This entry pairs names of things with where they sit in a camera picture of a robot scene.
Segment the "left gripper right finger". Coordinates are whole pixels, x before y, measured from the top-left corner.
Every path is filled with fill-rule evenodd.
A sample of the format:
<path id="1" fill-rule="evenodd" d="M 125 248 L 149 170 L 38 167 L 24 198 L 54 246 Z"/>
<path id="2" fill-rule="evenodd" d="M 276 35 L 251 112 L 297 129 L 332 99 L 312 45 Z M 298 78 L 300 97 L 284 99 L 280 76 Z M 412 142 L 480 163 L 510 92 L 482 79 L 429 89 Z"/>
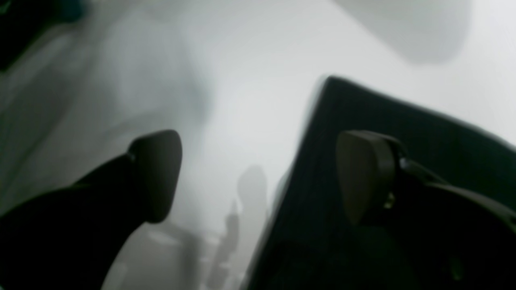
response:
<path id="1" fill-rule="evenodd" d="M 514 290 L 512 209 L 451 185 L 372 131 L 338 134 L 337 177 L 348 221 L 385 230 L 420 289 Z"/>

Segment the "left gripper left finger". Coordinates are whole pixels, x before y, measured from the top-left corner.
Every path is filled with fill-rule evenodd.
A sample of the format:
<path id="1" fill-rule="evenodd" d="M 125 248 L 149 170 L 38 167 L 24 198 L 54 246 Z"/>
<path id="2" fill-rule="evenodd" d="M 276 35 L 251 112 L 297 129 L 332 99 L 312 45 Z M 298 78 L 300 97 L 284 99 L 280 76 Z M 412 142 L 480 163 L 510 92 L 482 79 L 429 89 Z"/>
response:
<path id="1" fill-rule="evenodd" d="M 168 216 L 181 164 L 178 132 L 161 130 L 72 185 L 9 210 L 1 217 L 1 288 L 101 289 L 130 235 Z"/>

